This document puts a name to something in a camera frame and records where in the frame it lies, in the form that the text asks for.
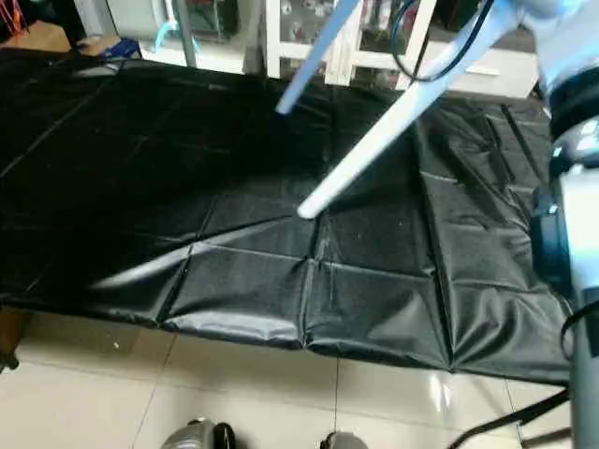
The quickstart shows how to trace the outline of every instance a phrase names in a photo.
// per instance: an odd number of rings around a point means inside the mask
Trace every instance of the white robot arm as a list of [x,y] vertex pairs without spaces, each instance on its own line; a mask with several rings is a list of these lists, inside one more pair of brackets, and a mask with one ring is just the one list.
[[[357,4],[339,1],[279,112],[291,110]],[[299,206],[298,214],[317,216],[470,64],[521,24],[534,34],[554,138],[551,192],[541,196],[533,217],[533,259],[539,273],[574,301],[576,312],[562,329],[562,336],[574,331],[574,443],[577,449],[599,448],[599,318],[591,315],[599,309],[599,0],[487,0],[447,50],[424,68],[422,79],[431,81],[416,80]],[[440,71],[444,75],[436,76]]]

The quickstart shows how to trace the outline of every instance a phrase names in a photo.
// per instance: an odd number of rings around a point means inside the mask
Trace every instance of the black cable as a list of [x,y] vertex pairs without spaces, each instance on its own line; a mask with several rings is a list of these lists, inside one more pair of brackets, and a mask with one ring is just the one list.
[[565,350],[565,344],[564,344],[565,334],[568,332],[568,330],[570,330],[572,328],[573,325],[578,323],[582,318],[590,315],[592,312],[594,312],[598,309],[599,309],[599,300],[594,301],[591,304],[587,304],[582,309],[576,311],[572,315],[568,316],[568,318],[566,318],[566,320],[562,326],[562,331],[560,332],[560,347],[562,348],[562,354],[566,360],[570,360],[572,355],[568,354],[568,352]]
[[400,57],[397,54],[397,39],[395,38],[396,34],[397,34],[396,33],[397,27],[399,27],[399,23],[402,21],[402,18],[404,16],[404,14],[406,13],[406,11],[410,7],[412,7],[412,5],[415,2],[416,2],[416,0],[406,0],[403,3],[402,7],[400,7],[399,11],[397,12],[397,14],[395,16],[395,22],[393,24],[393,28],[394,28],[395,32],[391,33],[391,36],[392,36],[392,38],[391,38],[391,56],[393,56],[393,59],[395,60],[395,64],[397,64],[397,67],[411,81],[419,81],[419,82],[437,81],[438,79],[444,77],[447,73],[449,73],[449,71],[451,69],[453,69],[461,61],[461,59],[464,57],[464,54],[466,54],[466,52],[470,49],[470,47],[472,47],[473,42],[478,37],[478,32],[482,28],[483,23],[485,22],[485,19],[489,15],[489,11],[490,11],[491,7],[493,6],[493,0],[487,0],[485,2],[485,5],[481,8],[480,15],[478,16],[478,19],[476,20],[476,23],[475,23],[474,28],[472,29],[472,32],[470,33],[470,35],[466,39],[466,42],[464,43],[464,46],[460,49],[460,51],[458,51],[458,54],[456,54],[454,59],[448,65],[446,65],[446,67],[444,69],[442,69],[438,73],[429,75],[427,77],[419,77],[417,74],[410,72],[410,70],[405,65],[403,65],[402,61],[400,60]]
[[499,427],[507,426],[508,424],[518,423],[521,426],[525,426],[539,416],[543,416],[545,413],[548,413],[564,404],[569,398],[570,393],[568,389],[565,388],[561,392],[550,396],[549,398],[539,400],[535,404],[529,405],[528,407],[517,410],[510,414],[506,414],[501,418],[494,419],[488,423],[465,431],[455,441],[453,441],[447,449],[458,449],[474,436],[489,432],[490,430],[494,430]]

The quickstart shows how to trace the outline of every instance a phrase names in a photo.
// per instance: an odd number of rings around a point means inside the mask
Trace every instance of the white pole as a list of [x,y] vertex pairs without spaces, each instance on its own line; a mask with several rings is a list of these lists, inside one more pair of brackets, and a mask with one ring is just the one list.
[[[437,59],[423,72],[431,75],[443,69],[463,47],[471,33],[478,14],[460,31]],[[472,47],[462,60],[444,77],[434,82],[415,82],[391,106],[370,131],[345,156],[324,181],[304,200],[298,215],[313,219],[326,208],[389,144],[435,101],[466,68],[476,62],[502,36],[515,30],[519,17],[510,0],[495,0],[484,25]]]

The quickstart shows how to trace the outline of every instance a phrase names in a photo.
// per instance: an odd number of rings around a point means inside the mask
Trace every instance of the tiled floor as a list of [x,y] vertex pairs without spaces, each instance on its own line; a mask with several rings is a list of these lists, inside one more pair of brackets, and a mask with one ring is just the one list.
[[[194,417],[231,424],[245,449],[314,448],[334,428],[371,449],[443,449],[461,431],[555,389],[397,369],[39,314],[0,375],[0,447],[159,449]],[[569,426],[567,406],[463,447],[517,449]],[[547,449],[564,449],[562,442]]]

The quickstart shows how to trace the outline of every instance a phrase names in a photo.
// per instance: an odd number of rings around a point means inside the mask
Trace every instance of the black tarp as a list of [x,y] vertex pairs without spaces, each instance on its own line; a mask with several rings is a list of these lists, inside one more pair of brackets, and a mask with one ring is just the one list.
[[392,101],[0,51],[0,303],[400,366],[567,382],[532,270],[539,105],[443,99],[317,220]]

